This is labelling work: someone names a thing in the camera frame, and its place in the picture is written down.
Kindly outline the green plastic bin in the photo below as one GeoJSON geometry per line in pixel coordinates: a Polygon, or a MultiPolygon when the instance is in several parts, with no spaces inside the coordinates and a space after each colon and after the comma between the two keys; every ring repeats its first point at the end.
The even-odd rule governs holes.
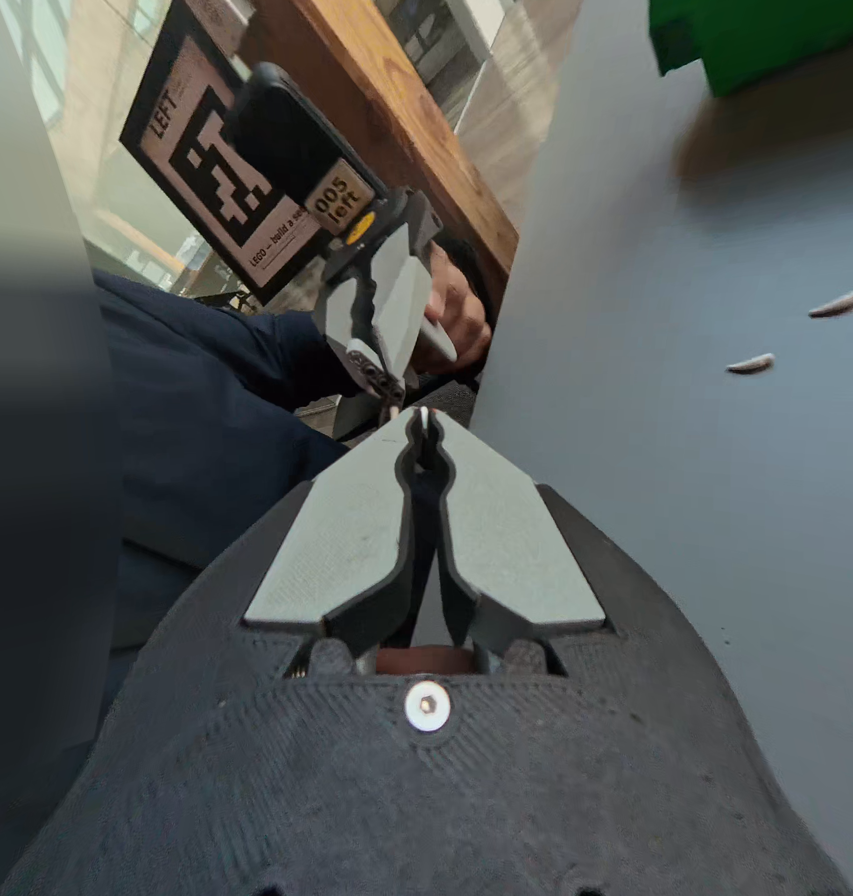
{"type": "Polygon", "coordinates": [[[649,1],[648,15],[660,75],[701,61],[716,98],[853,42],[853,1],[649,1]]]}

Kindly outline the person's left forearm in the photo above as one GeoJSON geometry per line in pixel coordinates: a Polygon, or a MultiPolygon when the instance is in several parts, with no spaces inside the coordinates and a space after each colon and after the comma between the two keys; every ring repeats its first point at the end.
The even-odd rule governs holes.
{"type": "Polygon", "coordinates": [[[203,350],[226,365],[249,392],[296,411],[333,396],[362,393],[312,313],[241,313],[206,307],[160,288],[93,269],[96,286],[125,301],[141,316],[163,325],[182,346],[203,350]]]}

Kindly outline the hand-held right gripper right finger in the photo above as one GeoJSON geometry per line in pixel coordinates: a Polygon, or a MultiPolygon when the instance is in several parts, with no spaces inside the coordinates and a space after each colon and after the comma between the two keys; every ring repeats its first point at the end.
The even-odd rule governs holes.
{"type": "Polygon", "coordinates": [[[452,641],[503,655],[518,640],[594,631],[606,622],[535,481],[438,410],[428,456],[442,481],[437,544],[452,641]]]}

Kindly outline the grey bent lego beam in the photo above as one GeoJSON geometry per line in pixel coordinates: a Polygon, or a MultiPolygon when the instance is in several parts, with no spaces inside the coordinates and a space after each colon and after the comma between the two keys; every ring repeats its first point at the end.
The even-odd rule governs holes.
{"type": "Polygon", "coordinates": [[[403,406],[407,391],[404,377],[389,372],[366,342],[351,338],[345,345],[344,363],[355,382],[371,396],[391,407],[403,406]]]}

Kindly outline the person's torso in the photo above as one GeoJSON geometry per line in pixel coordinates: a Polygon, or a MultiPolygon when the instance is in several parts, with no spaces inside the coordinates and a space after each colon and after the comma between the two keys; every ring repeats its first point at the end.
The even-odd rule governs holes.
{"type": "Polygon", "coordinates": [[[186,588],[346,448],[261,399],[119,390],[121,548],[114,651],[142,646],[186,588]]]}

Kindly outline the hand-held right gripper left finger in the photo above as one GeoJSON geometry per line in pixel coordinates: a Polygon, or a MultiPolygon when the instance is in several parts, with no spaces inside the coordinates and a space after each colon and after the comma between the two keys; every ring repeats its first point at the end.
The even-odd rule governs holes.
{"type": "Polygon", "coordinates": [[[402,411],[315,478],[244,614],[257,629],[375,649],[407,619],[414,546],[412,484],[423,441],[402,411]]]}

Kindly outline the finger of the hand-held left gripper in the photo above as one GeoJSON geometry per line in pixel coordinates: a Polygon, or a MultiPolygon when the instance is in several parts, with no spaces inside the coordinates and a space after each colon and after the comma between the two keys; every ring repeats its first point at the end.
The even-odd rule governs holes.
{"type": "Polygon", "coordinates": [[[405,378],[432,283],[423,262],[411,253],[408,226],[387,237],[374,252],[370,266],[375,349],[389,372],[405,378]]]}
{"type": "Polygon", "coordinates": [[[338,358],[346,358],[352,342],[368,339],[365,288],[357,276],[323,282],[313,310],[317,329],[338,358]]]}

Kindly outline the wooden post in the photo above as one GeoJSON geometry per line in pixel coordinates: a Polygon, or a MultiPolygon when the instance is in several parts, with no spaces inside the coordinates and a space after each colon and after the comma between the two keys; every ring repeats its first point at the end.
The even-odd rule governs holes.
{"type": "Polygon", "coordinates": [[[241,41],[275,63],[389,186],[422,190],[475,250],[499,314],[519,233],[374,2],[260,1],[241,41]]]}

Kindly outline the person's left hand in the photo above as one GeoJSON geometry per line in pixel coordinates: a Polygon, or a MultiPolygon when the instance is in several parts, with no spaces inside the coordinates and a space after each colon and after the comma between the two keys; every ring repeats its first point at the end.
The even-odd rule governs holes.
{"type": "Polygon", "coordinates": [[[482,302],[447,256],[440,252],[432,256],[431,275],[432,290],[424,317],[443,328],[456,359],[451,362],[435,348],[423,346],[415,349],[412,366],[419,375],[456,374],[482,362],[491,344],[492,330],[482,302]]]}

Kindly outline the framed marker code sign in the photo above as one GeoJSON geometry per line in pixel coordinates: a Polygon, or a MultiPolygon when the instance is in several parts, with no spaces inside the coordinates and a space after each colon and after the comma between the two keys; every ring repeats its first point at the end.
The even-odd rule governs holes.
{"type": "Polygon", "coordinates": [[[187,297],[245,287],[265,307],[324,248],[313,218],[229,145],[227,112],[250,2],[170,2],[120,143],[197,237],[178,254],[187,297]]]}

